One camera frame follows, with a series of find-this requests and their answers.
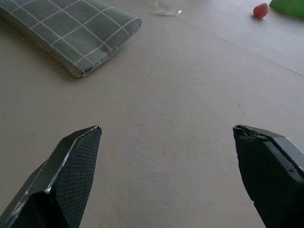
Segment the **small pink egg-shaped object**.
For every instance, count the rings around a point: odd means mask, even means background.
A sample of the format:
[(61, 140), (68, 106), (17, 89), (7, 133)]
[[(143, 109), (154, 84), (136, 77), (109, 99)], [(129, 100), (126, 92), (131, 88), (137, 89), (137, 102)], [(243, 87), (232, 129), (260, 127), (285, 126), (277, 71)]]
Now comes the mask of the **small pink egg-shaped object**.
[(253, 16), (258, 19), (264, 18), (269, 12), (269, 5), (261, 3), (253, 9)]

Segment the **green block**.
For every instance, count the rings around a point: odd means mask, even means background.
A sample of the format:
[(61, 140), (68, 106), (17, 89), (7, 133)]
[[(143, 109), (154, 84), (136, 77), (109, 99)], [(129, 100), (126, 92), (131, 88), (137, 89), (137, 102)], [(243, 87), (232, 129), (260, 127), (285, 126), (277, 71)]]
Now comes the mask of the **green block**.
[(271, 0), (269, 5), (280, 13), (304, 20), (304, 0)]

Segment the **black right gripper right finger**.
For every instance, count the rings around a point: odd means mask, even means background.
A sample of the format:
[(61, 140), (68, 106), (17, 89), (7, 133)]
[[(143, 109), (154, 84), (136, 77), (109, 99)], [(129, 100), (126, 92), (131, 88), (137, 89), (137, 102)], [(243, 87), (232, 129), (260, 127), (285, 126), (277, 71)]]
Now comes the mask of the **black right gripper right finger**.
[(304, 152), (287, 137), (246, 125), (233, 134), (244, 187), (266, 228), (304, 228)]

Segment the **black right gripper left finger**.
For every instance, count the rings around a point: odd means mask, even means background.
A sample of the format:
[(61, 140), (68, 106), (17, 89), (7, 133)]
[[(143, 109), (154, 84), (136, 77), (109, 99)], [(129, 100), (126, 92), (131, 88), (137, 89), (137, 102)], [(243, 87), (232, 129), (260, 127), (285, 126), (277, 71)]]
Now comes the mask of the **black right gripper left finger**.
[(64, 137), (0, 215), (0, 228), (79, 228), (101, 135), (96, 125)]

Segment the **grey checked fabric pouch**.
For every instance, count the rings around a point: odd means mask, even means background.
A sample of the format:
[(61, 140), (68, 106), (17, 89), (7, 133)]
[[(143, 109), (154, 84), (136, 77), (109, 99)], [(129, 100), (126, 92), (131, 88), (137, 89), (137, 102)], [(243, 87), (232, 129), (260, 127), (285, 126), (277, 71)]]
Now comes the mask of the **grey checked fabric pouch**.
[(97, 70), (142, 24), (101, 0), (0, 0), (0, 19), (75, 78)]

